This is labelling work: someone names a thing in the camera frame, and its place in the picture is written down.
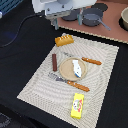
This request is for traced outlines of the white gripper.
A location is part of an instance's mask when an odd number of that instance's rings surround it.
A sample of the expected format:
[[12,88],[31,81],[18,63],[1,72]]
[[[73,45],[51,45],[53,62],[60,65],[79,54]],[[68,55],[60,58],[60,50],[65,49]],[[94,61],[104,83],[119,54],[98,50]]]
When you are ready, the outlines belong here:
[[[55,30],[58,30],[58,17],[67,16],[74,9],[94,5],[96,1],[97,0],[32,0],[32,5],[35,13],[45,11],[47,19],[54,19]],[[83,10],[80,9],[80,13],[78,14],[79,25],[82,25],[82,13]]]

